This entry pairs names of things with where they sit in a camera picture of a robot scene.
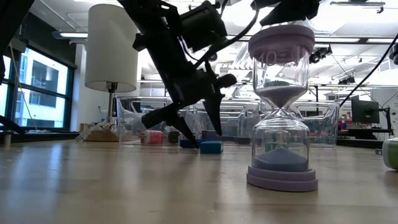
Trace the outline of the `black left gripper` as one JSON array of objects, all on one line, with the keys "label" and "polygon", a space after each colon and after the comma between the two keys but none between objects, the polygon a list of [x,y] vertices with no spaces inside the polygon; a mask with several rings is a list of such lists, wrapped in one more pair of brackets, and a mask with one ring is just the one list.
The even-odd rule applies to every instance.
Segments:
[{"label": "black left gripper", "polygon": [[178,115],[178,111],[203,100],[209,119],[217,135],[221,136],[220,104],[224,97],[221,89],[231,87],[236,83],[236,77],[230,73],[218,77],[214,72],[208,73],[204,70],[197,70],[192,77],[178,77],[172,84],[174,90],[172,95],[176,97],[173,103],[145,114],[142,117],[142,123],[145,127],[151,128],[164,121],[185,136],[186,140],[180,141],[181,147],[199,147],[195,136],[185,120]]}]

